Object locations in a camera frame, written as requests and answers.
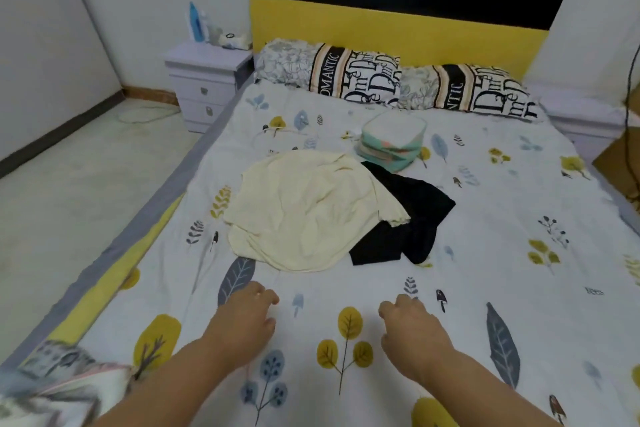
baseboard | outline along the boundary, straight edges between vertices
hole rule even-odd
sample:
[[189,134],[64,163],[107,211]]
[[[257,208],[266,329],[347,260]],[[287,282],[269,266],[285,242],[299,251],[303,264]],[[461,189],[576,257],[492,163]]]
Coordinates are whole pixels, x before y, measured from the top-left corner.
[[98,118],[108,110],[111,110],[118,103],[122,103],[124,99],[125,97],[122,91],[118,91],[112,94],[107,99],[102,100],[96,106],[89,108],[86,112],[73,117],[71,120],[63,123],[58,128],[55,128],[39,139],[34,140],[31,144],[28,144],[22,149],[17,150],[9,156],[5,157],[3,160],[0,160],[0,178],[3,178],[10,172],[15,171],[22,164],[29,162],[38,154],[44,152],[49,147],[52,147],[60,142],[60,140],[65,139],[76,130],[80,129],[92,120]]
[[151,88],[140,88],[138,86],[122,86],[125,98],[146,99],[148,101],[158,101],[160,103],[168,103],[169,105],[177,105],[178,97],[173,91],[153,90]]

bed sheet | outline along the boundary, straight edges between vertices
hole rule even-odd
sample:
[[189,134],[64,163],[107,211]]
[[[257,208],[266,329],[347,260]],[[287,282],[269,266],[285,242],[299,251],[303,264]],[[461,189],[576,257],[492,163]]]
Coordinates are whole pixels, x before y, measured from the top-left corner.
[[[385,111],[266,81],[251,85],[172,219],[80,344],[98,360],[137,366],[155,350],[152,369],[202,334],[230,285],[252,278],[281,297],[276,334],[254,364],[212,394],[196,425],[409,424],[428,393],[384,356],[377,314],[381,301],[408,293],[438,316],[459,350],[542,410],[550,413],[555,395],[569,424],[635,424],[640,240],[549,123],[412,112],[427,122],[428,151],[401,174],[457,203],[420,266],[402,257],[353,267],[346,256],[327,271],[292,274],[231,252],[223,212],[246,168],[294,148],[353,153],[362,125]],[[349,340],[341,314],[362,318]],[[508,344],[505,334],[515,349],[494,361],[490,344]],[[325,340],[335,342],[338,366],[356,360],[344,374],[320,365]],[[332,350],[332,342],[320,350],[327,345]],[[281,361],[277,375],[260,374],[268,358]],[[284,392],[278,405],[269,401],[276,389]],[[257,406],[244,402],[255,395]]]

gray bed border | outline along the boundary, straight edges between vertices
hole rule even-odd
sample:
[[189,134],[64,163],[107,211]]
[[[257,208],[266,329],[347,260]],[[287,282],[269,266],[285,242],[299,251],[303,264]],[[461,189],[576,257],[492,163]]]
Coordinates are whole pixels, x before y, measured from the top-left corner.
[[133,244],[146,236],[151,227],[160,220],[167,208],[184,193],[187,185],[198,170],[200,161],[220,137],[236,108],[237,102],[242,97],[244,90],[253,83],[253,79],[253,75],[251,75],[240,90],[237,91],[235,97],[231,99],[216,122],[187,153],[175,171],[169,176],[169,179],[148,200],[147,204],[142,206],[142,209],[138,211],[133,220],[100,253],[100,256],[80,272],[76,281],[68,287],[62,298],[51,307],[47,315],[18,345],[9,358],[5,359],[4,363],[0,365],[0,369],[11,370],[17,368],[38,347],[38,344],[44,341],[67,318],[84,294],[98,282],[100,277]]

bed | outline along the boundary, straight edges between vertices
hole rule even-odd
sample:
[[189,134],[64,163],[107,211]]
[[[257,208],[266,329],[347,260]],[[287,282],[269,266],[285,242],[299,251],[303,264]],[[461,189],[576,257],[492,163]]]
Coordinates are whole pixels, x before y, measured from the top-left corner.
[[[304,29],[292,14],[281,26],[264,17],[269,4],[289,10],[282,4],[292,1],[302,4],[294,10],[299,16],[322,8],[337,12]],[[551,9],[545,1],[539,3],[555,15],[562,0],[551,0]],[[373,50],[404,56],[405,42],[394,47],[401,37],[373,30],[364,40],[358,39],[362,34],[337,31],[345,24],[343,10],[355,10],[350,14],[356,18],[372,10],[341,3],[348,1],[251,0],[257,49],[274,37],[300,37],[372,44]],[[399,25],[396,35],[403,34],[403,24],[444,24],[423,14],[390,13],[398,18],[383,16]],[[506,27],[502,31],[493,27],[499,25],[495,21],[466,20],[469,27],[480,25],[475,27],[481,34],[443,33],[437,47],[423,44],[423,53],[414,51],[409,59],[446,62],[438,58],[447,47],[460,50],[460,37],[475,34],[476,44],[460,57],[484,57],[484,64],[523,71],[542,43],[539,32],[552,19],[544,22],[548,26],[540,22],[542,28],[511,21],[517,30],[500,26]],[[487,34],[492,44],[515,37],[520,45],[487,52]],[[386,111],[251,79],[216,128],[8,364],[17,365],[49,337],[79,342],[98,360],[151,371],[199,337],[233,290],[257,280],[280,295],[273,309],[277,332],[252,365],[212,394],[195,424],[453,425],[430,407],[426,391],[395,372],[380,349],[378,305],[405,293],[438,316],[459,350],[549,415],[555,396],[566,424],[635,424],[640,239],[621,220],[611,190],[602,188],[548,119],[527,123],[439,109],[412,113],[427,122],[423,145],[429,152],[401,174],[433,184],[456,202],[419,265],[403,256],[354,267],[347,256],[322,273],[293,274],[232,253],[224,210],[245,169],[294,148],[353,153],[362,125]],[[359,318],[356,332],[341,330],[339,318],[346,313]],[[498,361],[492,358],[496,344],[505,348]],[[338,371],[321,354],[334,348],[343,366]],[[271,358],[283,367],[265,376],[262,366]]]

black cloth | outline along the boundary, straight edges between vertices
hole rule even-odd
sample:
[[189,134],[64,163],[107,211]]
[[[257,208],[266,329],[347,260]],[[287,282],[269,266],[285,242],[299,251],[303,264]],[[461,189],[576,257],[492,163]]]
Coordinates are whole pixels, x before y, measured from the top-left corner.
[[402,204],[411,221],[395,228],[387,221],[378,223],[351,248],[353,265],[399,260],[401,253],[421,264],[433,247],[438,225],[456,203],[424,181],[392,174],[372,162],[362,165]]

